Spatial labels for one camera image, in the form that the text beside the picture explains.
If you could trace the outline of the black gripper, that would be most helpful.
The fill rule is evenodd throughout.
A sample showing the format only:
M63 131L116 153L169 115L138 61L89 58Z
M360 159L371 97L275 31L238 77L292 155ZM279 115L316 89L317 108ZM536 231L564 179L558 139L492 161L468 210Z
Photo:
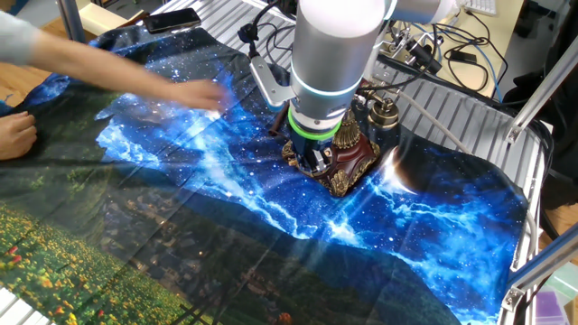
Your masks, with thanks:
M293 147L296 153L297 167L303 174L327 172L333 162L331 149L332 137L323 140L313 140L293 134ZM308 161L316 161L316 170Z

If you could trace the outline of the person's left hand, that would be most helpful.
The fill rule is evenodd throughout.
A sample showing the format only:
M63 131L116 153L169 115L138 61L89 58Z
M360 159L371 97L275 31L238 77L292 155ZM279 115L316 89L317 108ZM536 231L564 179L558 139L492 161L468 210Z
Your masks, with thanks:
M225 90L213 81L194 80L169 85L167 97L189 108L221 110Z

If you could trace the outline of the person's right hand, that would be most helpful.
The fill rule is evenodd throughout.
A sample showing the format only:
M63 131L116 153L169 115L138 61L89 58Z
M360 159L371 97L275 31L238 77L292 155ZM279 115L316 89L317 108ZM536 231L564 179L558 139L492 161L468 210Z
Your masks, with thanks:
M0 156L2 161L27 154L37 140L35 117L24 111L1 118Z

